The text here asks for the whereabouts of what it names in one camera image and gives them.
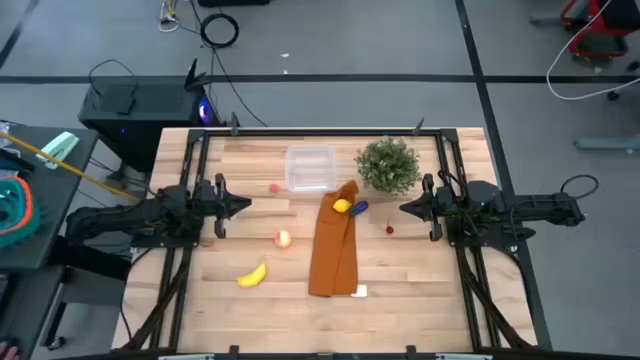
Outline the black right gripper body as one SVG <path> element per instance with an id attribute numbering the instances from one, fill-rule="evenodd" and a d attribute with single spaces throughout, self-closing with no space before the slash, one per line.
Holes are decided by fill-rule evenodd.
<path id="1" fill-rule="evenodd" d="M 426 207 L 428 219 L 431 222 L 430 239 L 438 241 L 443 236 L 442 226 L 438 218 L 443 216 L 453 204 L 453 193 L 450 186 L 445 183 L 443 186 L 435 187 L 433 175 L 427 173 L 423 177 L 422 187 L 426 196 Z"/>

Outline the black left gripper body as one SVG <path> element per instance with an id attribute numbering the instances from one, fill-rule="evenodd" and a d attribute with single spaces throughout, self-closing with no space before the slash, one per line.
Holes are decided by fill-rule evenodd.
<path id="1" fill-rule="evenodd" d="M 214 182 L 198 179 L 195 183 L 193 198 L 195 208 L 200 216 L 215 217 L 215 235 L 220 239 L 224 239 L 226 237 L 224 221 L 229 217 L 228 195 L 224 175 L 216 173 Z"/>

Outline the yellow toy banana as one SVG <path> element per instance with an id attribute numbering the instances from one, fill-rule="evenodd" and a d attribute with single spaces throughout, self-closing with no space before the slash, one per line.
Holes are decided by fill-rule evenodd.
<path id="1" fill-rule="evenodd" d="M 250 288 L 259 285 L 267 276 L 268 267 L 266 264 L 260 264 L 251 273 L 240 276 L 236 279 L 236 283 L 240 287 Z"/>

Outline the clear plastic tupperware container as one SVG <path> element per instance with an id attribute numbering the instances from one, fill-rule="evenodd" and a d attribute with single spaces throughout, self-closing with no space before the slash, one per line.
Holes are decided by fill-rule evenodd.
<path id="1" fill-rule="evenodd" d="M 289 146 L 286 151 L 285 182 L 296 193 L 326 193 L 336 190 L 334 146 Z"/>

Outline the green potted plant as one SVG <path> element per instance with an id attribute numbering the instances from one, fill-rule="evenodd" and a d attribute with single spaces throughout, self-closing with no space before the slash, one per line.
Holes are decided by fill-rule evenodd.
<path id="1" fill-rule="evenodd" d="M 374 140 L 354 161 L 363 185 L 388 196 L 406 195 L 421 179 L 419 155 L 402 138 Z"/>

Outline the brown folded cloth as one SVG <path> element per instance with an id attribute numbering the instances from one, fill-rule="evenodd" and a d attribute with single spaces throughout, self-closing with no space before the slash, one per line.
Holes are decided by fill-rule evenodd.
<path id="1" fill-rule="evenodd" d="M 312 296 L 349 296 L 357 291 L 355 219 L 347 212 L 337 212 L 333 205 L 337 200 L 354 203 L 358 192 L 356 182 L 350 180 L 321 200 L 308 281 Z"/>

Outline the black computer tower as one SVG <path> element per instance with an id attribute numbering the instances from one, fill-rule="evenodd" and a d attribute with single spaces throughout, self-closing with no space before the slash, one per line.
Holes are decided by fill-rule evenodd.
<path id="1" fill-rule="evenodd" d="M 78 118 L 125 165 L 149 173 L 165 128 L 222 125 L 205 91 L 206 75 L 196 68 L 193 61 L 183 77 L 89 75 Z"/>

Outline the mint green stapler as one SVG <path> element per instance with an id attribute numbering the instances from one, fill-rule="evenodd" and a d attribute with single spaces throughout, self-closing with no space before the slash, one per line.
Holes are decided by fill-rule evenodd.
<path id="1" fill-rule="evenodd" d="M 41 151 L 63 162 L 79 141 L 80 139 L 76 135 L 65 131 L 47 143 Z"/>

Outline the dark side table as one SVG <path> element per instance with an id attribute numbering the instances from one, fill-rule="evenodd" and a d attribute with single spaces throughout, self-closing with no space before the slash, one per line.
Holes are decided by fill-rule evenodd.
<path id="1" fill-rule="evenodd" d="M 65 131 L 77 136 L 79 143 L 64 161 L 79 170 L 86 170 L 98 140 L 97 133 L 93 130 L 11 126 L 9 133 L 41 149 Z M 36 270 L 47 262 L 81 180 L 62 168 L 56 170 L 46 168 L 35 154 L 27 150 L 20 149 L 20 152 L 22 159 L 35 166 L 33 172 L 20 174 L 20 176 L 26 180 L 37 200 L 41 221 L 33 236 L 15 246 L 0 250 L 0 272 Z"/>

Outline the grey floor bar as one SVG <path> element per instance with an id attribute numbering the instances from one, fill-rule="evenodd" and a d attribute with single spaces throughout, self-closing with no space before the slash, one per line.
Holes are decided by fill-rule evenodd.
<path id="1" fill-rule="evenodd" d="M 628 153 L 640 151 L 640 134 L 617 137 L 583 137 L 574 145 L 583 150 L 624 150 Z"/>

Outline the teal and orange object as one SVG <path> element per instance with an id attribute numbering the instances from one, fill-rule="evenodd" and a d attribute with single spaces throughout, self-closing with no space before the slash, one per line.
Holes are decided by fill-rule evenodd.
<path id="1" fill-rule="evenodd" d="M 0 250 L 14 247 L 40 228 L 39 204 L 25 180 L 0 178 Z"/>

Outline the black metal table frame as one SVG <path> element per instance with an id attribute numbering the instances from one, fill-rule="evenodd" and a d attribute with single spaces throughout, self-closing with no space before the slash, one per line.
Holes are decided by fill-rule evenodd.
<path id="1" fill-rule="evenodd" d="M 368 210 L 356 219 L 358 276 L 366 298 L 316 297 L 308 292 L 312 237 L 321 197 L 270 184 L 285 181 L 289 146 L 334 146 L 339 183 L 358 176 L 354 158 L 371 141 L 361 129 L 254 129 L 211 140 L 205 174 L 222 173 L 230 192 L 252 205 L 225 225 L 224 239 L 207 221 L 187 283 L 178 349 L 276 360 L 320 356 L 468 352 L 471 330 L 455 249 L 432 241 L 430 227 L 399 209 L 400 200 L 361 189 Z M 392 215 L 394 233 L 385 231 Z M 292 243 L 274 244 L 278 230 Z M 240 276 L 266 264 L 257 286 Z"/>

